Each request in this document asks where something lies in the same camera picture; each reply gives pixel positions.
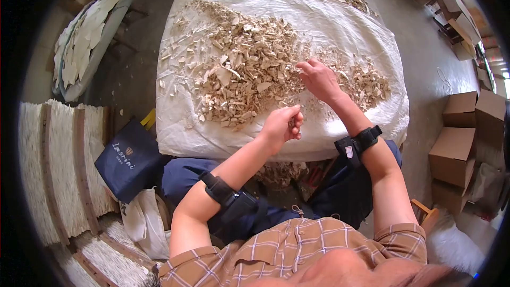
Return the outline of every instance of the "knee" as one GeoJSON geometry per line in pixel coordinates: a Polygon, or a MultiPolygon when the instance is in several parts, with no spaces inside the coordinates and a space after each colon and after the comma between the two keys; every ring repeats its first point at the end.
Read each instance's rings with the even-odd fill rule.
{"type": "Polygon", "coordinates": [[[175,158],[165,165],[161,189],[163,195],[175,206],[184,198],[189,189],[198,182],[198,174],[187,169],[208,171],[216,167],[218,163],[199,158],[175,158]]]}
{"type": "Polygon", "coordinates": [[[386,144],[390,148],[391,152],[393,153],[393,156],[395,156],[395,159],[397,160],[398,166],[402,167],[402,155],[400,154],[400,151],[398,150],[397,144],[393,142],[392,140],[385,140],[386,144]]]}

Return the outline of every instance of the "brown plaid shirt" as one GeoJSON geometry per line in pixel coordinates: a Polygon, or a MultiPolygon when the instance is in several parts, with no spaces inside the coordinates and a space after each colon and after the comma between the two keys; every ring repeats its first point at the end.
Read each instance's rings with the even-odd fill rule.
{"type": "Polygon", "coordinates": [[[240,286],[262,277],[289,278],[336,248],[354,250],[370,269],[389,258],[427,264],[425,232],[418,225],[392,225],[367,239],[335,218],[296,218],[222,250],[206,246],[177,255],[161,267],[159,277],[163,287],[240,286]]]}

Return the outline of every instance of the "logo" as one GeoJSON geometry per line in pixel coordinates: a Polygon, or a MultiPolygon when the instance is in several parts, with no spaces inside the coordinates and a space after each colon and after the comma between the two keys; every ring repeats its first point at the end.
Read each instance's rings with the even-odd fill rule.
{"type": "Polygon", "coordinates": [[[127,148],[127,149],[126,149],[126,153],[123,153],[123,152],[120,150],[120,148],[118,147],[118,145],[119,145],[118,143],[117,143],[117,144],[112,144],[113,149],[114,149],[115,151],[117,151],[117,154],[118,154],[118,156],[117,156],[117,160],[118,160],[118,161],[119,161],[119,163],[121,163],[121,164],[126,163],[126,165],[127,165],[127,166],[131,169],[131,170],[134,170],[136,165],[131,164],[131,161],[130,161],[127,157],[126,157],[126,154],[128,154],[128,153],[127,153],[127,150],[130,150],[130,151],[131,151],[131,153],[133,152],[133,150],[132,150],[131,148],[127,148]]]}
{"type": "Polygon", "coordinates": [[[352,158],[352,146],[345,147],[345,154],[347,154],[347,158],[352,158]]]}

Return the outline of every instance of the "shopping bag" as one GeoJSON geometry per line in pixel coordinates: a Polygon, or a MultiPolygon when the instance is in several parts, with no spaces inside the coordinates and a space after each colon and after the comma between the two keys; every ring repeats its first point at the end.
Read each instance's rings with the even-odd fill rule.
{"type": "Polygon", "coordinates": [[[95,166],[113,195],[129,203],[162,172],[170,156],[162,155],[158,143],[144,128],[155,121],[154,111],[140,124],[132,119],[105,146],[95,166]]]}

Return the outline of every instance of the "yellow object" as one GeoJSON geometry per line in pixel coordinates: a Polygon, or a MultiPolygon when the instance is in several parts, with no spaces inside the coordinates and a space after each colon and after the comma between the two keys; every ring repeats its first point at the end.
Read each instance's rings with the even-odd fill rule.
{"type": "Polygon", "coordinates": [[[152,109],[140,123],[149,131],[154,123],[156,123],[156,109],[152,109]]]}

